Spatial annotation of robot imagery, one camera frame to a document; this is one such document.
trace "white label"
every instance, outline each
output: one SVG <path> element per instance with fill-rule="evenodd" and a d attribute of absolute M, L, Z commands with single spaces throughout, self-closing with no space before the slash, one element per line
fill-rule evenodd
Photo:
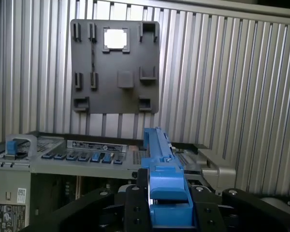
<path fill-rule="evenodd" d="M 17 203 L 25 204 L 26 203 L 26 192 L 25 188 L 18 188 L 17 191 Z"/>
<path fill-rule="evenodd" d="M 104 45 L 109 49 L 123 49 L 127 46 L 127 33 L 120 29 L 108 29 L 104 33 Z"/>

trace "metal sheet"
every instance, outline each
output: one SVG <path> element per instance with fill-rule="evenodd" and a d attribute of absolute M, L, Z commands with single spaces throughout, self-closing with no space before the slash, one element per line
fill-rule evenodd
<path fill-rule="evenodd" d="M 160 126 L 237 169 L 236 187 L 290 193 L 290 15 L 203 0 L 0 1 L 0 141 L 41 130 L 142 139 Z M 160 24 L 159 112 L 71 111 L 73 18 Z"/>

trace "blue drive tab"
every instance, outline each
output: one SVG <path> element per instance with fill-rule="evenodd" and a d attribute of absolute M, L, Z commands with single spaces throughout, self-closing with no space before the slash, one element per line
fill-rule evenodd
<path fill-rule="evenodd" d="M 111 163 L 112 162 L 112 156 L 110 153 L 106 153 L 105 156 L 102 159 L 102 163 Z"/>
<path fill-rule="evenodd" d="M 63 160 L 63 159 L 65 159 L 66 158 L 66 155 L 65 154 L 56 154 L 55 156 L 54 156 L 54 160 Z"/>
<path fill-rule="evenodd" d="M 101 153 L 100 152 L 95 152 L 95 153 L 93 153 L 93 156 L 91 157 L 90 162 L 99 163 L 100 160 L 101 160 Z"/>
<path fill-rule="evenodd" d="M 54 157 L 54 153 L 47 153 L 41 156 L 42 159 L 50 160 Z"/>
<path fill-rule="evenodd" d="M 87 155 L 86 152 L 83 152 L 79 157 L 78 157 L 78 161 L 81 162 L 87 162 L 89 160 L 89 157 Z"/>
<path fill-rule="evenodd" d="M 122 159 L 123 159 L 123 156 L 117 156 L 115 159 L 114 159 L 114 164 L 122 164 Z"/>
<path fill-rule="evenodd" d="M 75 161 L 77 160 L 77 152 L 72 152 L 70 154 L 67 155 L 66 160 L 71 160 L 71 161 Z"/>

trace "blue clip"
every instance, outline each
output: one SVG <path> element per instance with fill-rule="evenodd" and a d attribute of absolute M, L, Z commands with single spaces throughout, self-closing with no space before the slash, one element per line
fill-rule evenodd
<path fill-rule="evenodd" d="M 54 153 L 47 153 L 41 156 L 42 159 L 50 160 L 54 157 Z"/>
<path fill-rule="evenodd" d="M 7 141 L 6 149 L 9 155 L 17 154 L 17 142 L 16 141 Z"/>
<path fill-rule="evenodd" d="M 66 160 L 70 160 L 70 161 L 77 160 L 77 153 L 74 151 L 71 154 L 67 155 Z"/>
<path fill-rule="evenodd" d="M 123 156 L 117 156 L 116 159 L 114 159 L 113 164 L 122 164 Z"/>
<path fill-rule="evenodd" d="M 102 159 L 102 163 L 111 163 L 112 162 L 112 156 L 110 153 L 106 153 L 105 156 Z"/>
<path fill-rule="evenodd" d="M 93 153 L 90 162 L 100 163 L 100 160 L 101 160 L 100 152 L 95 152 Z"/>
<path fill-rule="evenodd" d="M 142 158 L 142 168 L 149 169 L 149 197 L 170 202 L 149 206 L 152 225 L 193 226 L 193 202 L 184 168 L 172 153 L 167 134 L 160 128 L 145 128 L 144 147 L 150 151 L 150 158 Z"/>
<path fill-rule="evenodd" d="M 89 160 L 89 157 L 87 155 L 87 153 L 83 152 L 79 157 L 78 157 L 78 161 L 81 162 L 87 162 Z"/>
<path fill-rule="evenodd" d="M 56 154 L 54 156 L 54 160 L 63 160 L 66 158 L 66 155 L 62 155 L 62 154 Z"/>

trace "gray mounting plate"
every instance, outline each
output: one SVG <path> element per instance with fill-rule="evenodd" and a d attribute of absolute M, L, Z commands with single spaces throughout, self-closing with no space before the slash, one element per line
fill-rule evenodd
<path fill-rule="evenodd" d="M 159 23 L 71 21 L 72 109 L 157 113 Z"/>

